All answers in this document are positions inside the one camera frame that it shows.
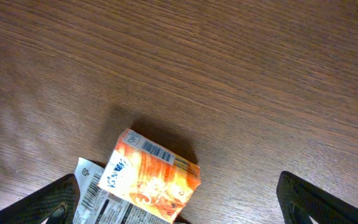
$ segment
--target white paper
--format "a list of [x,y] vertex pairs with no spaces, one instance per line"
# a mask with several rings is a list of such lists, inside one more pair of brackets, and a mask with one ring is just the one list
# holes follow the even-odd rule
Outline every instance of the white paper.
[[74,224],[156,223],[167,222],[96,186],[104,169],[84,158],[78,159],[75,177],[80,201]]

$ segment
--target orange package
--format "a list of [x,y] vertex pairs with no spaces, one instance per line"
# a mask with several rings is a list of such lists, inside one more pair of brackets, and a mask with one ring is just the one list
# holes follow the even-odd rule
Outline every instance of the orange package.
[[198,166],[127,129],[98,186],[173,223],[200,183]]

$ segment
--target orange packet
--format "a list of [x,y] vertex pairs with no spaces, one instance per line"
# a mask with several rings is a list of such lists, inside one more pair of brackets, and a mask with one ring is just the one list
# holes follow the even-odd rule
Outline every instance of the orange packet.
[[127,129],[98,186],[173,223],[200,183],[197,165]]

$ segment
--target wood grain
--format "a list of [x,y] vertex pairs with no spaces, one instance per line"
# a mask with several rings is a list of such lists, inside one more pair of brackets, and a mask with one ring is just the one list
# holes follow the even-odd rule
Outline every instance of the wood grain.
[[0,0],[0,209],[128,127],[201,167],[189,222],[283,223],[283,170],[358,207],[358,1]]

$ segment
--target snack package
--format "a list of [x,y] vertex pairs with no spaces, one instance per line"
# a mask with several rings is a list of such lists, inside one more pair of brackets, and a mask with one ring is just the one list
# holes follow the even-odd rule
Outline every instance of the snack package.
[[200,183],[198,166],[127,129],[98,186],[173,223]]

